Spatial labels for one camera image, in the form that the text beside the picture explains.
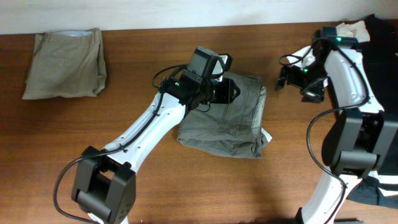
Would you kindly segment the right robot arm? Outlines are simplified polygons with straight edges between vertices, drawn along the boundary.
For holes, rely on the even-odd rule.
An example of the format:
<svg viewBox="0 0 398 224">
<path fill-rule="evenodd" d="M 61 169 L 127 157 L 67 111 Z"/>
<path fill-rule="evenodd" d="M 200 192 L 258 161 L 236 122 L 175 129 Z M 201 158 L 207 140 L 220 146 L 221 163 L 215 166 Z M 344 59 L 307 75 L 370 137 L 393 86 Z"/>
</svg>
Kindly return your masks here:
<svg viewBox="0 0 398 224">
<path fill-rule="evenodd" d="M 316 160 L 323 174 L 297 223 L 334 223 L 345 200 L 397 207 L 395 42 L 382 36 L 360 43 L 322 27 L 310 46 L 281 56 L 277 89 L 295 86 L 312 103 L 329 95 L 335 115 Z"/>
</svg>

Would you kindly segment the grey shorts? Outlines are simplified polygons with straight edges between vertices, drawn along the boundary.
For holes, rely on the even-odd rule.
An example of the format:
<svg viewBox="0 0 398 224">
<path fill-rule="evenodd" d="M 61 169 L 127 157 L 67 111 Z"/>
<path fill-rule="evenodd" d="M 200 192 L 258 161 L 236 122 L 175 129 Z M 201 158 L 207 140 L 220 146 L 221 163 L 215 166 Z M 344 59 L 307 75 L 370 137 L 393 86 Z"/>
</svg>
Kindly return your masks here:
<svg viewBox="0 0 398 224">
<path fill-rule="evenodd" d="M 259 159 L 271 136 L 262 128 L 267 90 L 259 77 L 225 73 L 241 90 L 230 104 L 193 110 L 179 124 L 177 141 L 215 156 Z"/>
</svg>

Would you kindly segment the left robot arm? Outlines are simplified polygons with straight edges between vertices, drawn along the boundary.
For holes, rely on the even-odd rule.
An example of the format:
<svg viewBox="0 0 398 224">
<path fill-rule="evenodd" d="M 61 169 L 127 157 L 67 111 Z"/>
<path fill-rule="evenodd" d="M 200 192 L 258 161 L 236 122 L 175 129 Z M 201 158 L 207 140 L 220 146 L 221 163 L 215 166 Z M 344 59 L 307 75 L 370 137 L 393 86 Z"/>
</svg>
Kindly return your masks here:
<svg viewBox="0 0 398 224">
<path fill-rule="evenodd" d="M 88 223 L 127 223 L 136 199 L 136 174 L 159 141 L 200 105 L 230 104 L 240 89 L 223 77 L 229 54 L 197 47 L 187 65 L 173 66 L 150 106 L 101 150 L 86 148 L 77 162 L 72 200 Z"/>
</svg>

